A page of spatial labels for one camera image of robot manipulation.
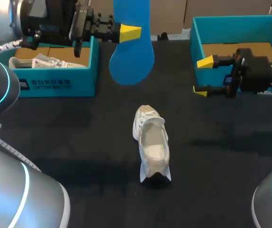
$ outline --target shoe lace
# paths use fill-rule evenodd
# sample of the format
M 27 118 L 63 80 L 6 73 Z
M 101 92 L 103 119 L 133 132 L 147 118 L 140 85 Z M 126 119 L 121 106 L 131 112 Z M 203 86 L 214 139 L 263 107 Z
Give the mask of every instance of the shoe lace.
M 142 124 L 144 121 L 146 121 L 148 119 L 157 117 L 158 114 L 156 111 L 150 111 L 150 112 L 145 112 L 145 113 L 139 113 L 138 116 L 139 116 L 139 122 L 140 122 L 140 124 Z
M 51 63 L 53 65 L 53 67 L 65 67 L 67 65 L 67 63 L 65 61 L 61 61 L 59 59 L 56 58 L 50 58 L 49 63 Z

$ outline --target blue insole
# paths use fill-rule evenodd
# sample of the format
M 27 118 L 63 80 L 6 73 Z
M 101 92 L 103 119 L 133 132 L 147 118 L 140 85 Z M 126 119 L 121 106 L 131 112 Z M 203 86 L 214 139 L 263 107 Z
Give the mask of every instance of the blue insole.
M 134 85 L 144 79 L 154 64 L 150 33 L 150 0 L 113 0 L 115 22 L 141 27 L 139 39 L 118 44 L 109 70 L 122 85 Z

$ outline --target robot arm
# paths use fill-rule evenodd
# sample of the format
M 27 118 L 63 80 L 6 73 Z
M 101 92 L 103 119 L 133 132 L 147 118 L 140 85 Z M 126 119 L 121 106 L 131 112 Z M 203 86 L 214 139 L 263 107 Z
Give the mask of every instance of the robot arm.
M 94 14 L 77 0 L 0 0 L 0 43 L 20 39 L 23 48 L 36 49 L 39 43 L 74 46 L 80 57 L 83 41 L 90 37 L 122 43 L 137 39 L 141 28 L 114 21 L 113 15 Z
M 196 93 L 205 93 L 206 96 L 224 95 L 236 97 L 238 90 L 241 92 L 259 93 L 272 90 L 272 62 L 265 56 L 255 57 L 249 48 L 237 49 L 232 57 L 207 57 L 197 62 L 197 68 L 218 68 L 232 65 L 229 75 L 225 76 L 223 86 L 212 87 L 209 85 L 194 87 Z

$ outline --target shoe insole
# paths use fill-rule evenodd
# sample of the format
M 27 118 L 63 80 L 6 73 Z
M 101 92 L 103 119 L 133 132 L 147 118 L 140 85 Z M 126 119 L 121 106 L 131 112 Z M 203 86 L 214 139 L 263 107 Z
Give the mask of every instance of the shoe insole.
M 156 127 L 152 123 L 144 125 L 142 134 L 142 146 L 147 158 L 165 158 L 165 136 L 161 127 Z
M 165 150 L 163 145 L 152 145 L 143 148 L 146 158 L 162 160 L 165 158 Z
M 118 44 L 109 70 L 122 85 L 134 85 L 144 79 L 154 64 L 150 32 L 150 0 L 113 0 L 115 22 L 141 27 L 141 37 Z

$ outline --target cardboard box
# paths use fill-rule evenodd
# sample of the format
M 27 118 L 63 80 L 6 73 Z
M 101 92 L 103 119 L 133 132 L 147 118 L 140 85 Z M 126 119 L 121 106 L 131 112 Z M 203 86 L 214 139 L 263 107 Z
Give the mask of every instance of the cardboard box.
M 81 64 L 88 67 L 88 61 L 90 58 L 90 48 L 83 47 L 81 49 L 80 58 L 76 58 L 74 55 L 73 47 L 51 47 L 49 49 L 49 57 L 54 57 L 65 62 Z
M 93 0 L 94 13 L 114 14 L 112 0 Z M 151 0 L 151 35 L 179 34 L 184 25 L 186 0 Z
M 250 48 L 254 56 L 267 56 L 272 61 L 270 43 L 238 43 L 238 44 L 203 44 L 205 56 L 232 56 L 238 48 Z
M 198 86 L 222 86 L 224 77 L 230 74 L 232 66 L 198 69 L 197 61 L 208 57 L 207 54 L 231 56 L 236 51 L 236 45 L 251 48 L 254 55 L 268 56 L 271 61 L 272 15 L 194 18 L 190 52 Z
M 49 47 L 39 47 L 37 48 L 37 50 L 31 50 L 29 48 L 19 48 L 17 49 L 14 56 L 18 59 L 33 59 L 40 53 L 48 56 Z
M 184 28 L 191 28 L 193 17 L 266 15 L 271 4 L 272 0 L 188 0 Z

